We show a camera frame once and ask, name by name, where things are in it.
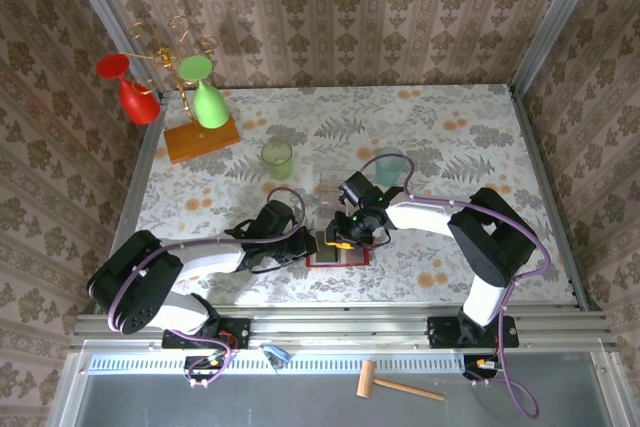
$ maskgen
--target translucent cup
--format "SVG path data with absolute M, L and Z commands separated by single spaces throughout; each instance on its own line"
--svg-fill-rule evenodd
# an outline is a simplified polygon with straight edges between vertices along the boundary
M 397 147 L 384 147 L 376 152 L 376 155 L 402 154 Z M 385 157 L 376 160 L 376 178 L 380 185 L 391 187 L 396 185 L 398 177 L 402 173 L 406 160 L 400 157 Z
M 272 140 L 262 147 L 262 160 L 269 166 L 274 179 L 285 180 L 293 168 L 293 149 L 284 140 Z

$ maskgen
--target cable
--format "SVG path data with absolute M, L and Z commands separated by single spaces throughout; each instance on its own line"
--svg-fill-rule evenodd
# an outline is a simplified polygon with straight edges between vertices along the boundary
M 289 187 L 276 187 L 267 195 L 267 202 L 271 200 L 271 196 L 277 191 L 289 192 L 295 195 L 298 198 L 298 201 L 300 202 L 300 210 L 302 211 L 300 215 L 300 220 L 297 221 L 296 224 L 294 224 L 293 228 L 289 232 L 287 232 L 286 234 L 277 235 L 275 237 L 270 237 L 268 239 L 218 239 L 214 237 L 207 237 L 204 239 L 195 239 L 195 240 L 188 240 L 185 242 L 179 242 L 175 244 L 169 244 L 167 246 L 159 248 L 158 250 L 155 250 L 154 252 L 149 254 L 147 257 L 145 257 L 142 262 L 140 262 L 138 265 L 136 265 L 133 268 L 133 270 L 131 271 L 131 274 L 129 274 L 129 277 L 127 277 L 127 280 L 123 282 L 123 284 L 120 286 L 120 289 L 118 289 L 118 292 L 116 292 L 116 295 L 113 297 L 113 301 L 109 306 L 109 312 L 107 313 L 107 324 L 109 325 L 109 328 L 114 332 L 122 332 L 122 326 L 120 325 L 120 317 L 118 317 L 117 319 L 115 318 L 115 313 L 118 308 L 118 305 L 122 301 L 124 294 L 127 292 L 127 289 L 131 286 L 131 284 L 133 283 L 135 278 L 138 276 L 140 271 L 142 271 L 153 259 L 163 254 L 164 252 L 170 252 L 172 250 L 182 249 L 184 247 L 193 247 L 196 245 L 207 245 L 207 244 L 270 244 L 272 242 L 280 242 L 281 240 L 288 239 L 294 233 L 296 233 L 298 229 L 300 229 L 300 227 L 302 226 L 305 220 L 306 214 L 305 214 L 304 200 L 302 199 L 302 196 L 298 192 L 296 192 L 293 189 L 290 189 Z
M 416 170 L 416 165 L 413 162 L 413 160 L 411 160 L 411 158 L 407 157 L 404 154 L 382 154 L 382 155 L 378 155 L 372 159 L 370 159 L 369 161 L 367 161 L 361 168 L 360 168 L 360 172 L 363 172 L 369 165 L 371 165 L 372 163 L 376 162 L 377 160 L 383 159 L 385 157 L 400 157 L 403 158 L 405 160 L 407 160 L 407 162 L 409 162 L 409 166 L 410 166 L 410 170 L 409 170 L 409 174 L 407 175 L 407 177 L 404 180 L 404 191 L 405 193 L 409 196 L 409 198 L 415 202 L 421 203 L 421 204 L 425 204 L 425 205 L 432 205 L 432 206 L 451 206 L 451 207 L 468 207 L 470 209 L 473 209 L 477 212 L 481 212 L 483 214 L 489 215 L 491 217 L 493 217 L 496 220 L 499 220 L 500 222 L 504 222 L 505 224 L 509 225 L 510 227 L 513 227 L 514 229 L 516 229 L 518 232 L 520 232 L 522 235 L 524 235 L 531 243 L 533 243 L 536 248 L 542 253 L 542 256 L 544 257 L 544 264 L 542 265 L 542 267 L 540 267 L 539 269 L 534 269 L 532 271 L 529 272 L 525 272 L 519 275 L 516 275 L 513 277 L 513 279 L 511 279 L 511 283 L 509 284 L 509 286 L 507 287 L 504 297 L 502 298 L 502 302 L 500 303 L 500 306 L 498 307 L 498 360 L 500 361 L 500 363 L 502 364 L 502 369 L 503 369 L 503 374 L 504 374 L 504 379 L 494 379 L 493 381 L 500 381 L 500 382 L 504 382 L 507 385 L 507 389 L 509 390 L 509 395 L 511 396 L 511 399 L 513 400 L 513 403 L 516 405 L 516 407 L 518 408 L 518 410 L 520 412 L 522 412 L 524 415 L 526 415 L 527 417 L 529 417 L 532 420 L 536 420 L 539 415 L 540 415 L 540 409 L 538 407 L 538 403 L 536 402 L 535 398 L 533 397 L 533 395 L 531 394 L 531 392 L 529 392 L 523 385 L 521 385 L 520 383 L 511 380 L 511 378 L 509 377 L 509 373 L 508 373 L 508 369 L 507 369 L 507 361 L 505 358 L 505 354 L 504 354 L 504 311 L 507 308 L 507 303 L 509 302 L 509 299 L 511 298 L 511 295 L 513 294 L 513 291 L 515 290 L 516 285 L 518 284 L 518 282 L 520 280 L 529 278 L 529 277 L 533 277 L 535 275 L 541 275 L 544 274 L 545 272 L 547 272 L 550 268 L 551 268 L 551 255 L 549 254 L 549 251 L 547 250 L 547 248 L 542 244 L 542 242 L 540 241 L 540 239 L 538 239 L 538 237 L 535 236 L 535 234 L 533 234 L 533 232 L 529 231 L 527 228 L 525 228 L 524 226 L 520 225 L 518 222 L 516 222 L 513 219 L 510 219 L 509 217 L 499 213 L 499 212 L 495 212 L 491 209 L 487 209 L 485 207 L 479 206 L 479 205 L 475 205 L 475 204 L 471 204 L 469 202 L 463 202 L 460 200 L 452 200 L 452 199 L 443 199 L 443 198 L 430 198 L 430 197 L 419 197 L 417 195 L 413 195 L 410 191 L 409 191 L 409 180 L 411 180 L 411 177 L 413 176 L 413 173 Z M 514 386 L 518 389 L 520 389 L 521 391 L 523 391 L 523 393 L 529 397 L 534 405 L 534 412 L 531 413 L 529 411 L 527 411 L 527 409 L 524 407 L 524 405 L 522 405 L 522 402 L 520 401 L 520 399 L 518 399 L 516 397 L 515 391 L 514 391 Z
M 169 332 L 171 332 L 173 335 L 177 335 L 178 337 L 182 337 L 185 340 L 190 340 L 191 342 L 207 342 L 209 344 L 218 345 L 225 350 L 224 362 L 222 363 L 222 366 L 218 369 L 218 371 L 215 374 L 213 374 L 213 376 L 207 381 L 207 383 L 210 384 L 213 381 L 215 381 L 218 377 L 222 375 L 222 372 L 224 372 L 227 369 L 227 367 L 229 367 L 229 364 L 231 363 L 231 348 L 224 342 L 220 342 L 219 340 L 215 340 L 215 339 L 202 339 L 200 337 L 195 337 L 193 335 L 183 334 L 182 332 L 178 330 L 173 330 L 173 329 L 169 329 Z M 202 361 L 196 362 L 192 364 L 191 367 L 189 367 L 189 371 L 187 372 L 187 378 L 189 379 L 189 381 L 192 380 L 192 374 L 195 368 L 201 365 L 202 365 Z

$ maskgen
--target wooden base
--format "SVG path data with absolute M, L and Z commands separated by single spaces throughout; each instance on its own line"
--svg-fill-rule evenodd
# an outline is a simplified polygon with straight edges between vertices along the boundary
M 240 134 L 238 134 L 233 117 L 229 117 L 227 123 L 217 129 L 202 127 L 202 134 L 203 137 L 200 137 L 198 126 L 194 122 L 165 130 L 164 140 L 167 143 L 171 163 L 184 162 L 240 142 Z

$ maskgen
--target gray floor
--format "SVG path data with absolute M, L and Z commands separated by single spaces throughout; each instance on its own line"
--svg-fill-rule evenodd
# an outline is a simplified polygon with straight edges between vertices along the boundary
M 78 426 L 607 426 L 590 358 L 584 355 L 511 355 L 510 373 L 540 404 L 537 422 L 519 414 L 504 385 L 471 388 L 454 375 L 385 376 L 446 394 L 446 402 L 374 386 L 356 397 L 353 375 L 222 377 L 191 389 L 179 376 L 92 376 Z M 455 379 L 444 384 L 443 379 Z

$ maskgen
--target mallet handle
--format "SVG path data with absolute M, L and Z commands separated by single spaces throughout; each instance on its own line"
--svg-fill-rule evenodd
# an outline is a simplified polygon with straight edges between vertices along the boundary
M 444 401 L 445 397 L 442 394 L 436 394 L 435 392 L 429 392 L 428 390 L 416 389 L 409 385 L 398 384 L 397 382 L 391 382 L 389 380 L 382 380 L 378 378 L 373 379 L 373 383 L 382 387 L 388 387 L 389 389 L 400 390 L 409 394 L 421 395 L 433 400 Z

